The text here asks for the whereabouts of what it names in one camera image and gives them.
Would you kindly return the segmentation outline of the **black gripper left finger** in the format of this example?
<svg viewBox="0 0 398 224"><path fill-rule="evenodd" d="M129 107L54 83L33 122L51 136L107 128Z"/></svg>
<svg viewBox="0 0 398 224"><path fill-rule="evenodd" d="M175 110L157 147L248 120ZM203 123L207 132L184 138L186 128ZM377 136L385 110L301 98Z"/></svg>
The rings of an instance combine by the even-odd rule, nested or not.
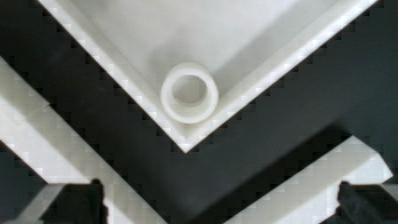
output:
<svg viewBox="0 0 398 224"><path fill-rule="evenodd" d="M6 224L109 224L102 181L51 184Z"/></svg>

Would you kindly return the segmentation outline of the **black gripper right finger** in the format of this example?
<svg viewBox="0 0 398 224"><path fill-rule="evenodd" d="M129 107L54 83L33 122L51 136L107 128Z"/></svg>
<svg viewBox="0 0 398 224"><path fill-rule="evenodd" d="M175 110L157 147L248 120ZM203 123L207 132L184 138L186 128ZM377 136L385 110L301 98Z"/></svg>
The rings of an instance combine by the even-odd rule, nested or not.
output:
<svg viewBox="0 0 398 224"><path fill-rule="evenodd" d="M331 224L398 224L398 184L340 184Z"/></svg>

